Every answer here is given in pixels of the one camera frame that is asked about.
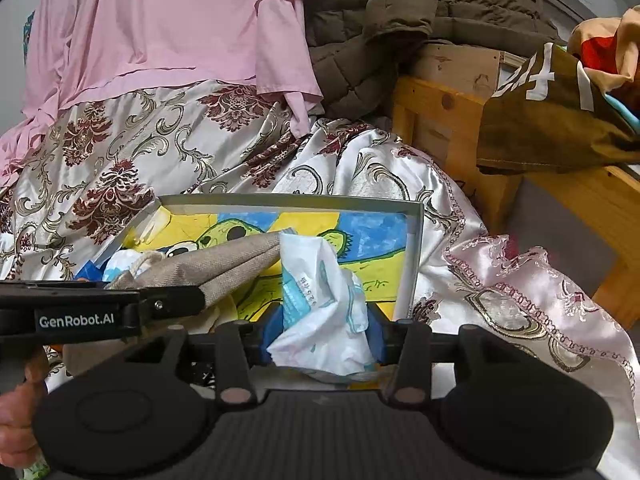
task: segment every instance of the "pink cloth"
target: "pink cloth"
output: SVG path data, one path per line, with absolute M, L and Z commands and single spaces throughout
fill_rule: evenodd
M 41 0 L 27 56 L 27 119 L 0 137 L 0 188 L 60 110 L 143 88 L 218 79 L 284 93 L 292 129 L 320 101 L 302 0 Z

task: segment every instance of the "brown puffer jacket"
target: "brown puffer jacket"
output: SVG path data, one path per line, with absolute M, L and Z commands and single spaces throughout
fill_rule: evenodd
M 541 0 L 304 0 L 306 42 L 330 118 L 356 120 L 393 91 L 426 40 L 529 57 L 558 31 Z

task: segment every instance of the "children's drawing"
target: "children's drawing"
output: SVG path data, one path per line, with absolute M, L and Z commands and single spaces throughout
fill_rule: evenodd
M 161 250 L 173 256 L 258 233 L 294 228 L 297 234 L 321 236 L 334 246 L 338 263 L 362 281 L 367 301 L 391 317 L 404 266 L 406 217 L 376 212 L 251 212 L 172 215 L 149 243 L 131 248 Z M 233 293 L 239 319 L 255 320 L 272 301 L 282 300 L 280 262 Z

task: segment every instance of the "satin fabric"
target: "satin fabric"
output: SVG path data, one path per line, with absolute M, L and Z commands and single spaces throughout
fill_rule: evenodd
M 216 81 L 76 105 L 0 198 L 0 278 L 69 279 L 156 196 L 178 192 L 335 194 L 424 203 L 412 305 L 396 311 L 457 333 L 486 327 L 587 384 L 615 426 L 599 470 L 640 478 L 638 359 L 624 330 L 542 248 L 511 254 L 488 237 L 462 190 L 425 154 L 365 123 L 317 120 L 290 132 L 291 111 L 255 88 Z M 50 379 L 54 387 L 59 371 Z M 434 368 L 433 394 L 454 385 Z M 520 416 L 528 415 L 523 404 Z

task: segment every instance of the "wooden beam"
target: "wooden beam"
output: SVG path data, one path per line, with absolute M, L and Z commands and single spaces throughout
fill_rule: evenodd
M 429 43 L 411 65 L 411 76 L 488 99 L 500 77 L 500 50 L 477 46 Z
M 640 269 L 640 182 L 613 166 L 573 173 L 529 173 L 633 269 Z
M 448 140 L 442 169 L 463 184 L 467 194 L 473 193 L 479 174 L 476 147 L 484 102 L 484 98 L 415 77 L 401 77 L 396 85 L 395 106 L 425 118 L 431 134 Z M 429 153 L 422 140 L 417 132 L 412 145 Z
M 593 295 L 593 301 L 626 330 L 640 318 L 638 282 L 640 282 L 640 270 L 630 269 L 623 260 L 619 259 Z
M 392 131 L 402 137 L 402 142 L 412 145 L 414 140 L 415 113 L 400 104 L 394 104 Z
M 521 175 L 479 174 L 474 205 L 492 236 L 506 232 L 507 220 L 521 182 Z

